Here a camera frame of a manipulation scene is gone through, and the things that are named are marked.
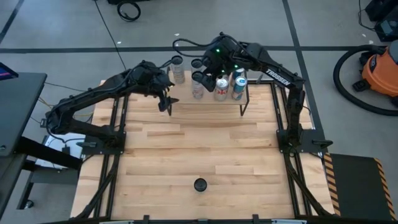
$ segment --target soda can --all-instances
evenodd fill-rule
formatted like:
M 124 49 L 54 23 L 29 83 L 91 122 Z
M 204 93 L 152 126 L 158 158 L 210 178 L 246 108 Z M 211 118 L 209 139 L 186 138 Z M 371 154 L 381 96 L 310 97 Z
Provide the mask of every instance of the soda can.
M 172 67 L 172 71 L 173 71 L 174 81 L 177 84 L 184 83 L 185 82 L 185 74 L 184 74 L 184 66 L 183 66 L 182 57 L 179 55 L 172 57 L 171 67 Z
M 201 73 L 201 71 L 196 71 L 193 73 L 193 75 L 195 75 L 196 73 Z M 192 95 L 195 99 L 200 99 L 203 97 L 204 88 L 205 87 L 203 87 L 200 82 L 192 80 Z
M 197 71 L 201 72 L 202 67 L 203 67 L 203 64 L 202 64 L 200 59 L 197 58 L 197 59 L 193 59 L 191 61 L 191 72 L 192 72 L 192 74 L 194 72 L 197 72 Z
M 245 77 L 236 78 L 234 90 L 232 91 L 232 98 L 234 98 L 235 100 L 240 100 L 243 96 L 247 84 L 248 81 Z
M 224 101 L 227 97 L 229 81 L 225 78 L 220 78 L 216 81 L 216 88 L 214 90 L 214 97 L 218 101 Z
M 244 72 L 244 68 L 240 68 L 232 73 L 232 77 L 231 77 L 231 86 L 232 87 L 235 86 L 236 78 L 241 77 L 243 75 L 243 72 Z

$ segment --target orange vacuum cleaner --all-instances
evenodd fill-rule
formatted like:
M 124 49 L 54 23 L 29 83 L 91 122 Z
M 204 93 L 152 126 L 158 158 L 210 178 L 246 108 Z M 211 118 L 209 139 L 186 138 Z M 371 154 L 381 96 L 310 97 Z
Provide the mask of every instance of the orange vacuum cleaner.
M 352 103 L 370 112 L 398 116 L 397 110 L 386 110 L 369 105 L 351 93 L 341 84 L 340 69 L 352 55 L 363 52 L 359 62 L 363 65 L 362 80 L 353 84 L 355 91 L 374 90 L 391 97 L 391 102 L 398 106 L 398 40 L 387 48 L 375 45 L 362 45 L 345 53 L 337 62 L 333 71 L 333 81 L 337 90 Z

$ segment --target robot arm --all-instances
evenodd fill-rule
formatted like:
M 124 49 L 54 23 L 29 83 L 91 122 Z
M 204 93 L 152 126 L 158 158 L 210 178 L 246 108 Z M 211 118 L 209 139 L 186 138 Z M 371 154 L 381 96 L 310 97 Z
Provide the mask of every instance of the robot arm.
M 107 79 L 101 86 L 89 88 L 86 92 L 60 100 L 46 113 L 47 131 L 54 134 L 69 132 L 87 134 L 103 141 L 116 137 L 117 132 L 109 126 L 95 126 L 73 119 L 73 114 L 83 108 L 108 98 L 119 98 L 137 93 L 159 97 L 159 111 L 165 111 L 178 99 L 167 96 L 169 87 L 174 86 L 169 76 L 152 62 L 142 61 L 133 69 L 126 70 Z
M 269 75 L 277 83 L 290 90 L 286 107 L 288 126 L 285 141 L 292 147 L 301 145 L 300 113 L 305 99 L 304 80 L 273 61 L 267 50 L 257 43 L 238 42 L 223 33 L 212 43 L 202 56 L 206 69 L 202 75 L 196 73 L 192 78 L 200 82 L 208 91 L 213 91 L 217 77 L 230 74 L 239 68 Z

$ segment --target black desk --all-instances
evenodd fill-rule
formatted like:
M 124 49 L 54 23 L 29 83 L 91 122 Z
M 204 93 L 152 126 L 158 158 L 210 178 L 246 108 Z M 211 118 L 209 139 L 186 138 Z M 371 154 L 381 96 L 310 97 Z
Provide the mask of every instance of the black desk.
M 20 73 L 0 81 L 0 219 L 21 170 L 34 171 L 27 155 L 75 170 L 81 166 L 81 160 L 22 136 L 46 78 L 44 73 Z

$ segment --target yellow and black striped tape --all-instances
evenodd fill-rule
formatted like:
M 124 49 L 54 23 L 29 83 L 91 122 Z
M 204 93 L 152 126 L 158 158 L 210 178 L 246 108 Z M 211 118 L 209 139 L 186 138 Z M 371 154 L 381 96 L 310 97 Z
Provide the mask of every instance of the yellow and black striped tape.
M 331 162 L 330 153 L 326 153 L 323 158 L 325 161 L 326 179 L 328 181 L 331 202 L 333 204 L 333 208 L 335 209 L 335 214 L 341 216 L 340 206 L 338 205 L 335 173 L 333 172 L 333 164 Z
M 374 158 L 374 160 L 377 162 L 377 167 L 379 168 L 379 174 L 380 174 L 380 179 L 381 179 L 381 184 L 383 185 L 383 190 L 384 190 L 384 195 L 386 196 L 387 199 L 387 205 L 390 210 L 390 215 L 393 221 L 397 220 L 397 216 L 394 213 L 394 207 L 392 206 L 392 200 L 390 197 L 390 191 L 388 191 L 387 187 L 387 181 L 386 181 L 386 176 L 384 175 L 384 170 L 381 165 L 381 161 L 379 159 Z

